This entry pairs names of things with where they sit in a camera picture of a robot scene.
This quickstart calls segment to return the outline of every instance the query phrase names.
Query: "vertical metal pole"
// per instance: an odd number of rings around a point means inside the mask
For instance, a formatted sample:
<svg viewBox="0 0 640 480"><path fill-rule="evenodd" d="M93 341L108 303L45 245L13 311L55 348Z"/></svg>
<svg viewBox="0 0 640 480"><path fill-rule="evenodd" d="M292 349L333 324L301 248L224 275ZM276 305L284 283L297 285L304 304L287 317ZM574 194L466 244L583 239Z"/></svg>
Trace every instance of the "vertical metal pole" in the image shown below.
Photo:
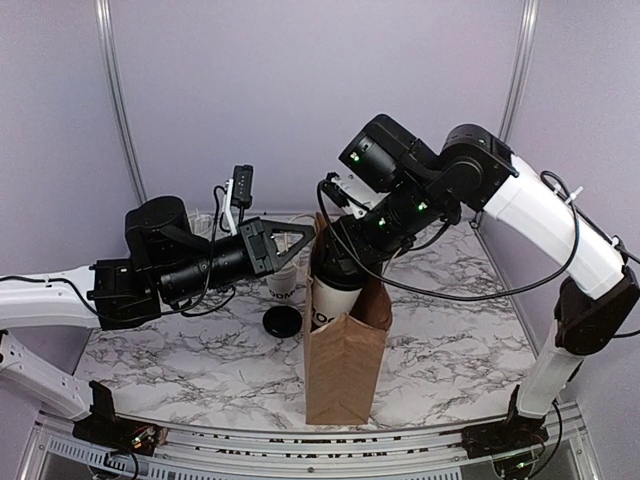
<svg viewBox="0 0 640 480"><path fill-rule="evenodd" d="M96 0L96 14L98 17L98 31L102 44L102 53L106 68L109 91L113 103L113 110L118 126L118 134L122 143L122 150L127 162L127 169L131 178L131 184L136 196L138 205L147 201L147 193L140 173L140 164L133 145L133 138L127 120L127 111L124 104L122 86L120 84L120 72L118 71L118 59L116 56L116 46L113 39L113 28L111 26L111 8L109 0Z"/></svg>
<svg viewBox="0 0 640 480"><path fill-rule="evenodd" d="M498 137L505 143L509 142L513 122L522 101L522 94L531 63L531 53L533 51L533 37L538 19L539 0L525 0L522 12L522 23L520 25L520 36L516 49L516 58L511 75L511 85L507 96L507 103L502 115L502 123Z"/></svg>

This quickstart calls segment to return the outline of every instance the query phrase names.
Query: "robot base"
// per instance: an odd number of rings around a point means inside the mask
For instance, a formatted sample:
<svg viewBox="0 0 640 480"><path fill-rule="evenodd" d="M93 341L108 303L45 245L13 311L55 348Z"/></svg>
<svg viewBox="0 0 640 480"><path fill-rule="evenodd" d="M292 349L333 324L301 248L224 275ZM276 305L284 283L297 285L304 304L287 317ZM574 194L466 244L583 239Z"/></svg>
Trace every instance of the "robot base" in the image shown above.
<svg viewBox="0 0 640 480"><path fill-rule="evenodd" d="M526 418L518 414L519 388L518 385L511 394L507 418L462 430L462 447L470 459L528 448L549 440L547 429L543 427L544 417Z"/></svg>
<svg viewBox="0 0 640 480"><path fill-rule="evenodd" d="M139 455L153 455L156 446L162 441L165 429L151 423L118 417L111 391L94 381L89 382L89 386L93 390L91 415L75 422L73 436L86 442L117 449L122 453L134 451ZM141 430L153 433L136 448L132 440Z"/></svg>

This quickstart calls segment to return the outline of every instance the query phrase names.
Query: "paper bag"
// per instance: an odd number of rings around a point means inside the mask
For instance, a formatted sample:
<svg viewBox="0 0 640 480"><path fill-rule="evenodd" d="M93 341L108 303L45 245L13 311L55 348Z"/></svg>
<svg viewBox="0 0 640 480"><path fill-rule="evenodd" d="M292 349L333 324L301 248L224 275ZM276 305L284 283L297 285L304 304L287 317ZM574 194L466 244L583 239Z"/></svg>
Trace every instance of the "paper bag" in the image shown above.
<svg viewBox="0 0 640 480"><path fill-rule="evenodd" d="M320 231L324 222L316 221L316 227ZM389 294L371 278L349 315L342 314L312 332L310 283L304 317L306 422L365 424L391 328Z"/></svg>

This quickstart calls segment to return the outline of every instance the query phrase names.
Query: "cable tie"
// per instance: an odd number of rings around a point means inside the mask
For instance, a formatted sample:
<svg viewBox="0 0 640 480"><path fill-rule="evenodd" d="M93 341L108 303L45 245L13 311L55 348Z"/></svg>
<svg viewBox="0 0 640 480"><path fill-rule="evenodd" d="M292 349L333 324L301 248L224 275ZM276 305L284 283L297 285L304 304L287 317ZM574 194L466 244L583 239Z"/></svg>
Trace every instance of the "cable tie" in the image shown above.
<svg viewBox="0 0 640 480"><path fill-rule="evenodd" d="M564 204L569 205L570 203L574 202L576 198L578 198L578 195L580 195L583 190L584 188L582 187L582 185L576 188L576 191L567 197L567 199L564 201Z"/></svg>

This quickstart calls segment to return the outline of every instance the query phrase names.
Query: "marble surface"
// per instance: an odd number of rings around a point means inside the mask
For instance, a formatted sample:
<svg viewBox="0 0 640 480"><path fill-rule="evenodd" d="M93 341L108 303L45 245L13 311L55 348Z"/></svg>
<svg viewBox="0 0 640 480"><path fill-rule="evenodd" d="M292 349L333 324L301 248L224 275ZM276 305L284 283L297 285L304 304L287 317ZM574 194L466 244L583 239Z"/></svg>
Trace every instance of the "marble surface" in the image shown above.
<svg viewBox="0 0 640 480"><path fill-rule="evenodd" d="M423 238L435 233L429 228ZM461 295L494 291L497 276L467 223L431 249L396 259L387 275ZM304 300L302 275L296 302ZM454 303L395 288L394 323L372 416L364 429L397 429L506 412L534 357L508 300ZM208 306L220 300L207 297ZM121 332L93 332L76 374L100 380L119 413L250 430L330 430L304 424L302 338L262 327L274 301L266 283L198 319L166 317Z"/></svg>

